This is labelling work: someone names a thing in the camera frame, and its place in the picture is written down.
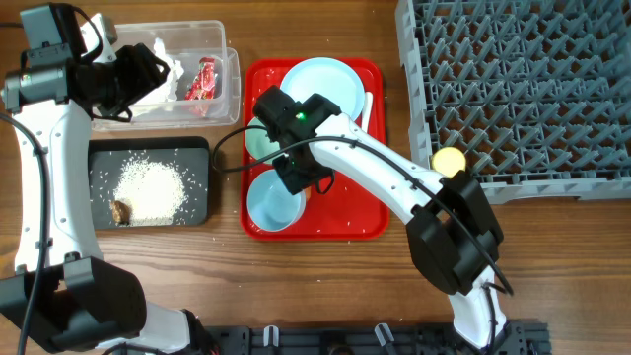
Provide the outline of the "blue bowl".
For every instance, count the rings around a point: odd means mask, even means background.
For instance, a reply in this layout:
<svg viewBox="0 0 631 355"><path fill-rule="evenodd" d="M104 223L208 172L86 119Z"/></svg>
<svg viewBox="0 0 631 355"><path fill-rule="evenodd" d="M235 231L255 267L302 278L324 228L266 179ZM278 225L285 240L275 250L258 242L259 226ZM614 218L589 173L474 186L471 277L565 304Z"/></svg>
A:
<svg viewBox="0 0 631 355"><path fill-rule="evenodd" d="M251 183L246 195L246 210L259 229L280 232L300 220L307 201L304 191L292 194L275 170L267 170Z"/></svg>

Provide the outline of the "brown food scrap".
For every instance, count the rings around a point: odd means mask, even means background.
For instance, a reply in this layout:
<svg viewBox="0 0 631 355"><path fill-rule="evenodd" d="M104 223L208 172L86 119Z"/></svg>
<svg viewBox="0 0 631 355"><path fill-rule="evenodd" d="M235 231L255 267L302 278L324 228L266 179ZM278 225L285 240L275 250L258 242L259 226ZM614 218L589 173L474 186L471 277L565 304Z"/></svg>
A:
<svg viewBox="0 0 631 355"><path fill-rule="evenodd" d="M112 219L117 226L127 226L131 220L129 207L119 200L109 203Z"/></svg>

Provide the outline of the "yellow cup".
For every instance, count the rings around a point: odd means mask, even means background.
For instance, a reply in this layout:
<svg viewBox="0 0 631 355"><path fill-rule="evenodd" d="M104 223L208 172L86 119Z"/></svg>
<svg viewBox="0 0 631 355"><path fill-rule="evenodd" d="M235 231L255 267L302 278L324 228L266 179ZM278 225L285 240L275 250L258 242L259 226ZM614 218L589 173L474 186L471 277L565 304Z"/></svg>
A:
<svg viewBox="0 0 631 355"><path fill-rule="evenodd" d="M431 168L447 178L453 178L466 170L466 157L458 148L444 147L432 156Z"/></svg>

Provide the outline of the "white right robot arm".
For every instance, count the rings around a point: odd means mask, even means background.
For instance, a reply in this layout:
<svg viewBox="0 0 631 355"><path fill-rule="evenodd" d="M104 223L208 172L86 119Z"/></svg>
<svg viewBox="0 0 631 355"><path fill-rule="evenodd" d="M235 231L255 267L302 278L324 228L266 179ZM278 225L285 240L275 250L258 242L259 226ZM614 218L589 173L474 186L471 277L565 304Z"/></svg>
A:
<svg viewBox="0 0 631 355"><path fill-rule="evenodd" d="M459 337L487 354L498 348L507 320L497 295L513 288L496 263L504 234L472 175L412 163L319 94L298 102L271 86L252 112L280 145L268 158L290 193L336 173L370 192L404 224L416 269L448 295Z"/></svg>

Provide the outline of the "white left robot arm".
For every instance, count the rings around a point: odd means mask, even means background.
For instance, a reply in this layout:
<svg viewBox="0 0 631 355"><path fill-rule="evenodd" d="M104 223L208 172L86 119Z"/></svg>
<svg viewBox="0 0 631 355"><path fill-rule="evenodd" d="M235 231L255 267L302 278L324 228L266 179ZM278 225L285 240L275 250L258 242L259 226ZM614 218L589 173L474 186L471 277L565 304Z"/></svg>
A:
<svg viewBox="0 0 631 355"><path fill-rule="evenodd" d="M1 118L20 144L22 233L1 312L21 343L51 354L217 354L219 342L192 312L149 303L134 274L103 258L90 201L92 122L129 121L169 67L143 44L101 61L103 46L85 45L83 15L66 3L21 14L29 46L5 78Z"/></svg>

